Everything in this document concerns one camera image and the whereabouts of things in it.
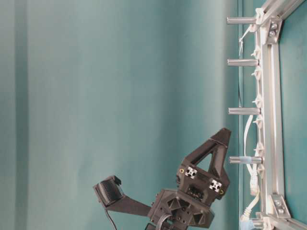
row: white zip tie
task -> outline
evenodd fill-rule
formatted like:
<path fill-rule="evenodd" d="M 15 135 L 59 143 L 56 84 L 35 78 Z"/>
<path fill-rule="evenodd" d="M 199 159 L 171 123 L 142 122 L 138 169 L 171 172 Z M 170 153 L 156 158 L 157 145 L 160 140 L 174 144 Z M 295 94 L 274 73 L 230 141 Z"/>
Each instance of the white zip tie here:
<path fill-rule="evenodd" d="M 251 29 L 251 25 L 248 27 L 248 29 L 245 31 L 245 33 L 243 34 L 243 36 L 239 39 L 239 43 L 240 43 L 240 49 L 239 49 L 239 56 L 241 56 L 241 54 L 243 53 L 243 39 L 244 37 L 250 32 Z"/>

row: white cable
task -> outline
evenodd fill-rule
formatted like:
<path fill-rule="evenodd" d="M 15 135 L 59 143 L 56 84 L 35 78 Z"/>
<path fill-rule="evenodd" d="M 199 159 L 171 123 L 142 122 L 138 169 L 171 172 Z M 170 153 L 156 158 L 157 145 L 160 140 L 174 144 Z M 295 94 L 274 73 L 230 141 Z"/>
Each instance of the white cable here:
<path fill-rule="evenodd" d="M 246 142 L 247 142 L 247 136 L 248 136 L 248 130 L 250 128 L 250 125 L 252 123 L 253 120 L 253 115 L 250 115 L 246 125 L 245 125 L 245 130 L 244 130 L 244 156 L 246 156 Z M 253 167 L 250 166 L 250 164 L 246 164 L 247 168 L 248 168 L 248 172 L 250 174 L 250 193 L 252 196 L 255 196 L 255 198 L 252 200 L 252 202 L 249 204 L 249 206 L 245 209 L 243 215 L 240 218 L 240 224 L 241 224 L 241 228 L 243 229 L 245 226 L 245 228 L 249 223 L 249 217 L 250 214 L 252 212 L 253 207 L 258 203 L 259 201 L 259 197 L 260 197 L 260 188 L 259 188 L 259 184 L 258 184 L 258 172 L 257 172 L 257 164 L 253 164 Z"/>
<path fill-rule="evenodd" d="M 253 121 L 253 117 L 254 115 L 249 115 L 248 121 L 246 122 L 246 125 L 245 125 L 245 130 L 244 130 L 244 156 L 245 157 L 246 157 L 246 141 L 248 138 L 249 127 Z M 250 164 L 247 164 L 246 166 L 248 167 L 249 174 L 252 175 L 252 168 Z"/>

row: black cable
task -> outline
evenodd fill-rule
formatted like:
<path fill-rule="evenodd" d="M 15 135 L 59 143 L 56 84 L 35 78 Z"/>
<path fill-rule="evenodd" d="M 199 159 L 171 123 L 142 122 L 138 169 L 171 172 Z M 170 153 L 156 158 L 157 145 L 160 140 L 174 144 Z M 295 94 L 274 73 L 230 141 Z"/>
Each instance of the black cable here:
<path fill-rule="evenodd" d="M 114 221 L 112 220 L 112 218 L 110 217 L 110 214 L 107 212 L 106 209 L 105 209 L 105 212 L 106 212 L 106 217 L 109 219 L 109 221 L 111 222 L 111 224 L 112 224 L 112 226 L 113 226 L 113 229 L 114 229 L 114 230 L 117 230 Z"/>

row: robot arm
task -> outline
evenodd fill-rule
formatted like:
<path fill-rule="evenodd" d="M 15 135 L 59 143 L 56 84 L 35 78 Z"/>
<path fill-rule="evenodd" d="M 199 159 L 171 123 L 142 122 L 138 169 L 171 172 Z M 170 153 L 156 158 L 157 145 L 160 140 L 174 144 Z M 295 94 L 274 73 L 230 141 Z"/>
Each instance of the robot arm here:
<path fill-rule="evenodd" d="M 185 157 L 177 171 L 178 189 L 162 189 L 151 207 L 124 195 L 120 188 L 121 181 L 115 176 L 94 186 L 99 202 L 106 213 L 110 210 L 148 216 L 153 224 L 149 223 L 146 230 L 210 227 L 214 218 L 210 206 L 215 199 L 225 195 L 230 183 L 223 167 L 230 134 L 228 129 L 221 129 Z M 210 154 L 212 158 L 208 171 L 197 167 Z"/>

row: metal bracket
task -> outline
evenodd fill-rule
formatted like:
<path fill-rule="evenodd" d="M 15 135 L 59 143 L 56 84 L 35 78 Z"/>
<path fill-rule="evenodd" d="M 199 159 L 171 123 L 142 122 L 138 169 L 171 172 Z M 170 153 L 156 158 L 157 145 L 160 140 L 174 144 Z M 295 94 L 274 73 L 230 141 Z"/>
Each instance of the metal bracket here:
<path fill-rule="evenodd" d="M 271 195 L 275 214 L 279 219 L 290 219 L 291 215 L 282 195 Z"/>
<path fill-rule="evenodd" d="M 268 20 L 268 22 L 266 22 L 266 24 L 263 26 L 265 29 L 261 31 L 263 33 L 261 36 L 264 38 L 262 39 L 264 44 L 278 43 L 282 24 L 283 21 L 279 18 L 271 18 Z"/>

